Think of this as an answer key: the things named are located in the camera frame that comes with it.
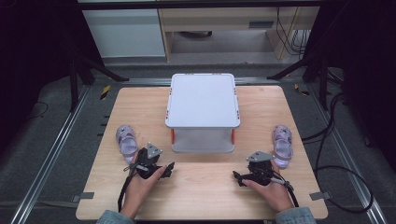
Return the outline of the white shoe storage box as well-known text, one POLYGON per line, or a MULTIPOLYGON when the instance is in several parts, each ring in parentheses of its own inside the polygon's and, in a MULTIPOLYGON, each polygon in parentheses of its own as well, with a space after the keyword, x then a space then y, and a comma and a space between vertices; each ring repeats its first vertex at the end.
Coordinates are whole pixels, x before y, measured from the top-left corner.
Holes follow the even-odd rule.
POLYGON ((177 153, 231 153, 240 125, 232 74, 174 74, 165 116, 177 153))

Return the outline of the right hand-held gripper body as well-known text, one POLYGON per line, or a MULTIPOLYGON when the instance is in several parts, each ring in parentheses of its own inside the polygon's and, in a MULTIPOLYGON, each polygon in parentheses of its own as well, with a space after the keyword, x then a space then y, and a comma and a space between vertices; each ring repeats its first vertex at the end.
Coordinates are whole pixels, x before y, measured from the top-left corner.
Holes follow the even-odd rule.
POLYGON ((262 186, 267 186, 275 179, 279 180, 272 165, 274 158, 274 155, 262 151, 256 151, 248 156, 247 168, 249 173, 247 174, 247 179, 253 180, 262 186))

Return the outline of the white cabinet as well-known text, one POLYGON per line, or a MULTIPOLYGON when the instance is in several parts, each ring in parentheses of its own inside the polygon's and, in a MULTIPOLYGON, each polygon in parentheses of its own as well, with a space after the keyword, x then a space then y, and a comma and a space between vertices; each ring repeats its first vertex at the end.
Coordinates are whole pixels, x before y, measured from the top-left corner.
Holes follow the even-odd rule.
POLYGON ((155 9, 84 10, 83 15, 103 58, 165 56, 155 9))

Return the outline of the light wooden desk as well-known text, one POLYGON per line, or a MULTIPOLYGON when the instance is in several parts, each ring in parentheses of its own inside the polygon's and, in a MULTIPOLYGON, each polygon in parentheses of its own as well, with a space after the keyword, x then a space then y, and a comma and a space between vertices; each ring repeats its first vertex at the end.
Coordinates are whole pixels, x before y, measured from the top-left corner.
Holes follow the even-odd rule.
POLYGON ((173 32, 265 30, 281 60, 295 30, 311 30, 319 7, 159 9, 164 35, 173 32))

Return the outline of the aluminium floor rail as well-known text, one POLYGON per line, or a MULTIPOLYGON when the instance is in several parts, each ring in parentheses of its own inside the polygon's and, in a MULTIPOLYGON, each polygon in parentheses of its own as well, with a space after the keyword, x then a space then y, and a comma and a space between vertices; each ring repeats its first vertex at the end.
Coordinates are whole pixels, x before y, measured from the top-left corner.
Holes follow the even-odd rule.
MULTIPOLYGON (((123 85, 135 87, 165 87, 171 85, 172 78, 130 78, 128 81, 123 81, 123 85)), ((236 77, 234 83, 237 86, 250 85, 277 85, 279 80, 268 79, 267 77, 236 77)))
POLYGON ((44 188, 47 179, 50 176, 50 172, 53 169, 54 164, 58 160, 60 153, 64 147, 64 143, 67 140, 78 115, 86 102, 88 93, 90 92, 91 86, 83 86, 81 88, 81 93, 78 94, 78 102, 76 107, 68 114, 62 129, 59 131, 52 144, 46 159, 44 159, 37 175, 27 193, 18 204, 18 207, 10 221, 10 224, 24 224, 29 217, 31 211, 33 210, 37 198, 40 195, 42 189, 44 188))
MULTIPOLYGON (((325 110, 320 105, 318 99, 319 87, 316 84, 308 84, 307 89, 311 92, 312 97, 318 107, 319 114, 323 117, 324 122, 329 124, 332 117, 331 107, 327 104, 328 109, 325 110)), ((343 140, 341 134, 335 126, 333 126, 329 137, 334 143, 334 147, 340 157, 341 162, 343 163, 343 167, 351 171, 351 173, 347 175, 351 181, 352 186, 354 187, 354 190, 356 190, 356 193, 363 207, 367 209, 366 215, 370 219, 371 223, 389 224, 374 194, 370 191, 370 188, 366 184, 364 184, 362 180, 360 180, 360 177, 363 177, 363 173, 361 172, 360 167, 349 153, 345 141, 343 140)))

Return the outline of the person's left hand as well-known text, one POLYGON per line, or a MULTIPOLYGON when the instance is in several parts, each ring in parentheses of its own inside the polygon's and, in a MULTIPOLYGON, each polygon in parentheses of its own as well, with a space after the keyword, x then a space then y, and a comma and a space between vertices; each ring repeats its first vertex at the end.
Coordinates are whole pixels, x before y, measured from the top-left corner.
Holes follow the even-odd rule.
POLYGON ((156 182, 161 178, 166 167, 160 167, 151 177, 144 179, 137 171, 133 171, 133 177, 125 190, 125 196, 120 213, 130 219, 134 219, 143 202, 149 196, 156 182))

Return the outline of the person's right hand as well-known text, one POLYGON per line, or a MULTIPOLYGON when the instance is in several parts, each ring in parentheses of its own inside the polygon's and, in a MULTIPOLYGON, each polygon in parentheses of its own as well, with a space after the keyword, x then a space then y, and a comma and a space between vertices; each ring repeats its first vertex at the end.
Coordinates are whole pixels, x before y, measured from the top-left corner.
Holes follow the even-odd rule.
POLYGON ((276 212, 279 213, 294 207, 287 189, 281 184, 271 182, 267 186, 262 186, 253 180, 246 179, 246 181, 247 187, 261 195, 276 212))

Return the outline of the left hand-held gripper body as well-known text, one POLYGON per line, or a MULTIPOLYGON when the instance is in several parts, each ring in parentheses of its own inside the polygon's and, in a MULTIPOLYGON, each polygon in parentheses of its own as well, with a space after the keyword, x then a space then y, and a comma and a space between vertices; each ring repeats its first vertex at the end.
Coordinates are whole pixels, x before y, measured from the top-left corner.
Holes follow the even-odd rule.
POLYGON ((142 178, 148 179, 158 169, 157 161, 163 153, 161 149, 148 143, 146 147, 142 147, 137 154, 134 162, 129 165, 132 173, 138 173, 142 178))

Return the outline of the black tripod stand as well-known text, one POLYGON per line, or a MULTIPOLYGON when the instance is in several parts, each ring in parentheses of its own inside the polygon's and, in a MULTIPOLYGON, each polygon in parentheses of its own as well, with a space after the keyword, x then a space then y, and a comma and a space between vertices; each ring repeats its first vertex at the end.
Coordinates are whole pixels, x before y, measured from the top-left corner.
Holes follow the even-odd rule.
POLYGON ((84 85, 91 85, 94 82, 94 77, 91 68, 99 71, 107 77, 117 81, 125 82, 128 78, 121 77, 106 69, 103 65, 96 63, 88 57, 78 53, 75 49, 71 49, 70 53, 70 88, 71 88, 71 107, 70 111, 73 112, 78 106, 78 77, 82 80, 84 85))
POLYGON ((328 57, 324 49, 314 49, 300 61, 294 63, 281 72, 268 77, 270 80, 280 80, 298 68, 304 67, 303 81, 307 83, 319 79, 318 99, 323 109, 327 110, 327 85, 328 85, 328 57))

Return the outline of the purple child sandal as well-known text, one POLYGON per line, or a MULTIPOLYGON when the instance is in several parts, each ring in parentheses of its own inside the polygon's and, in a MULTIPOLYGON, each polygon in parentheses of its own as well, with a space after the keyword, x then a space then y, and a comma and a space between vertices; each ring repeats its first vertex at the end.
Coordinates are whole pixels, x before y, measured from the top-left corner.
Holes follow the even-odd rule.
POLYGON ((116 132, 116 140, 123 158, 130 163, 137 151, 134 131, 129 125, 121 125, 116 132))
POLYGON ((275 163, 279 168, 286 168, 293 156, 292 136, 285 125, 277 125, 273 130, 275 163))

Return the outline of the grey table bracket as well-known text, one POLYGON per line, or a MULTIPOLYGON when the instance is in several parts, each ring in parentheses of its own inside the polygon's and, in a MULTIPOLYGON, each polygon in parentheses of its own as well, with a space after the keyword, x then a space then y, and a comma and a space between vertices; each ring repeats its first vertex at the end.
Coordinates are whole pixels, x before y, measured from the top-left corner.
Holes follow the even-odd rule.
POLYGON ((330 192, 314 192, 309 194, 310 198, 312 201, 317 201, 317 200, 329 200, 332 195, 330 192))
POLYGON ((92 199, 94 196, 93 192, 81 192, 80 194, 76 194, 72 197, 72 203, 78 203, 82 199, 92 199))

